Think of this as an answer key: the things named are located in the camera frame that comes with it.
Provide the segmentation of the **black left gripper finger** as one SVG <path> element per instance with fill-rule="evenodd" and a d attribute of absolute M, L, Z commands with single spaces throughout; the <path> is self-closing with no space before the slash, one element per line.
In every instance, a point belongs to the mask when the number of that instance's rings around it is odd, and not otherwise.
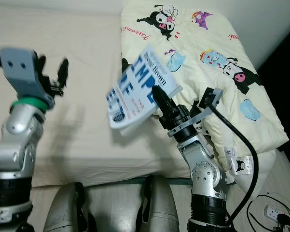
<path fill-rule="evenodd" d="M 64 88 L 66 86 L 66 80 L 68 78 L 69 60 L 64 58 L 58 69 L 58 87 Z"/>

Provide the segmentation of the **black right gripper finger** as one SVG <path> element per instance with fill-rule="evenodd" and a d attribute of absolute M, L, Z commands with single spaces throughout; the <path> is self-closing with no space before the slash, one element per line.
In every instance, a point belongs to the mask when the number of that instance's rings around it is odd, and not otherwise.
<path fill-rule="evenodd" d="M 163 116 L 169 116 L 174 113 L 174 102 L 166 94 L 166 92 L 160 86 L 152 87 L 152 97 L 154 102 L 156 102 L 160 111 L 162 111 Z"/>

